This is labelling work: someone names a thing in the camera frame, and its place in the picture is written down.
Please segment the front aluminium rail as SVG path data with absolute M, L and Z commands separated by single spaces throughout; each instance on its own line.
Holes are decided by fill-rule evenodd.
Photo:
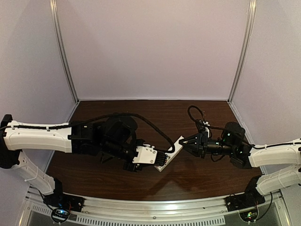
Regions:
M 184 201 L 121 201 L 84 197 L 80 212 L 72 211 L 64 226 L 290 226 L 282 193 L 265 196 L 265 203 L 228 211 L 225 196 Z M 254 223 L 242 220 L 257 210 Z

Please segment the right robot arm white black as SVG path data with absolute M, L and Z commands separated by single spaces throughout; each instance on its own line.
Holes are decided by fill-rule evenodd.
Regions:
M 195 157 L 207 154 L 229 156 L 230 162 L 239 169 L 253 169 L 266 165 L 286 164 L 287 167 L 271 174 L 255 176 L 242 194 L 225 198 L 228 211 L 250 208 L 265 202 L 264 196 L 301 182 L 301 141 L 295 139 L 273 145 L 251 145 L 244 140 L 245 129 L 237 122 L 228 122 L 222 128 L 221 138 L 211 139 L 211 126 L 196 124 L 198 133 L 179 140 L 183 149 Z

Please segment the right aluminium frame post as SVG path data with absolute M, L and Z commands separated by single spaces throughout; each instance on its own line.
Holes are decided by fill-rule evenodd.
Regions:
M 239 80 L 242 75 L 242 71 L 244 68 L 245 61 L 246 61 L 247 51 L 249 48 L 249 43 L 250 43 L 251 36 L 253 33 L 254 21 L 255 21 L 255 17 L 256 17 L 256 10 L 257 10 L 257 1 L 250 0 L 248 11 L 247 11 L 246 27 L 245 27 L 245 32 L 244 32 L 243 43 L 242 43 L 242 47 L 241 47 L 241 51 L 240 51 L 240 55 L 239 55 L 239 59 L 238 59 L 238 65 L 236 68 L 234 80 L 233 80 L 231 91 L 230 91 L 229 98 L 228 98 L 229 104 L 231 104 L 233 102 L 235 93 L 238 88 Z

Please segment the white remote control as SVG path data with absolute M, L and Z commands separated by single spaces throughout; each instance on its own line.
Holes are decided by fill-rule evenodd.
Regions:
M 175 151 L 173 153 L 167 153 L 167 161 L 163 166 L 154 166 L 159 172 L 162 172 L 171 161 L 177 156 L 177 154 L 182 150 L 183 146 L 179 143 L 180 140 L 184 139 L 183 136 L 180 136 L 177 141 L 174 143 Z

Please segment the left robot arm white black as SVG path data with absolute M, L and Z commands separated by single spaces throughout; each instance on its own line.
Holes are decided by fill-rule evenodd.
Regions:
M 157 156 L 156 150 L 136 138 L 137 123 L 128 116 L 110 117 L 99 123 L 41 125 L 20 123 L 7 114 L 0 125 L 0 167 L 17 170 L 39 190 L 45 204 L 57 209 L 80 206 L 83 199 L 65 194 L 62 183 L 43 173 L 24 149 L 92 156 L 103 153 L 124 160 L 124 169 L 128 171 L 154 164 Z

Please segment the aluminium frame post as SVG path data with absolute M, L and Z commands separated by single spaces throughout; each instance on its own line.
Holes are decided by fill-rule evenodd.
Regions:
M 228 98 L 229 104 L 231 104 L 233 102 L 235 93 L 238 88 L 239 80 L 242 75 L 242 71 L 244 68 L 245 61 L 246 61 L 247 51 L 249 48 L 249 43 L 250 43 L 251 36 L 253 33 L 254 21 L 255 21 L 255 17 L 256 17 L 256 10 L 257 10 L 257 1 L 250 0 L 248 11 L 247 11 L 246 27 L 245 27 L 245 32 L 244 32 L 243 43 L 242 43 L 242 47 L 241 47 L 241 51 L 240 51 L 240 55 L 239 55 L 239 59 L 238 59 L 238 65 L 236 68 L 234 80 L 233 80 L 231 91 L 230 91 L 229 98 Z
M 51 15 L 52 15 L 53 23 L 54 23 L 54 30 L 55 30 L 55 36 L 56 36 L 56 41 L 57 41 L 57 45 L 58 45 L 59 55 L 60 55 L 60 59 L 61 59 L 62 66 L 63 66 L 63 71 L 64 71 L 64 74 L 66 77 L 66 81 L 67 81 L 69 90 L 71 92 L 72 99 L 73 99 L 74 103 L 77 104 L 79 102 L 79 98 L 78 98 L 78 95 L 77 95 L 77 92 L 76 92 L 76 89 L 74 86 L 74 82 L 73 82 L 73 79 L 71 76 L 71 71 L 70 71 L 70 67 L 68 64 L 68 59 L 67 59 L 67 55 L 66 55 L 66 51 L 65 51 L 63 35 L 62 35 L 60 21 L 59 21 L 57 1 L 50 0 L 49 2 L 50 2 L 50 11 L 51 11 Z

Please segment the left aluminium frame post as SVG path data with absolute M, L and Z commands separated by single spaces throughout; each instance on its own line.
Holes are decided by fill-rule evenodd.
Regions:
M 60 21 L 59 21 L 57 1 L 50 0 L 49 2 L 50 2 L 50 11 L 51 11 L 51 15 L 52 15 L 53 23 L 54 23 L 54 30 L 55 30 L 55 36 L 56 36 L 56 41 L 57 41 L 57 45 L 58 45 L 59 55 L 60 55 L 60 59 L 61 59 L 62 66 L 63 66 L 63 71 L 64 71 L 64 74 L 66 77 L 66 81 L 67 81 L 69 90 L 71 92 L 72 99 L 73 99 L 74 103 L 77 104 L 79 102 L 79 98 L 78 98 L 78 95 L 77 95 L 77 92 L 76 92 L 76 89 L 74 86 L 74 82 L 73 82 L 73 79 L 71 76 L 71 71 L 70 71 L 70 67 L 68 64 L 68 59 L 67 59 L 67 55 L 66 55 L 66 51 L 65 51 L 63 35 L 62 35 Z

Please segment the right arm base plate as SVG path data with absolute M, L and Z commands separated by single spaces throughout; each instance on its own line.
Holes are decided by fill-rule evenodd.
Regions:
M 265 198 L 260 194 L 242 193 L 232 194 L 224 198 L 228 212 L 255 207 L 265 203 Z

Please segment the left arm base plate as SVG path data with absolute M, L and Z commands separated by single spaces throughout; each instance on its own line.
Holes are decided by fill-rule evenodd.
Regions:
M 50 194 L 43 197 L 43 202 L 49 206 L 81 212 L 85 199 L 69 194 Z

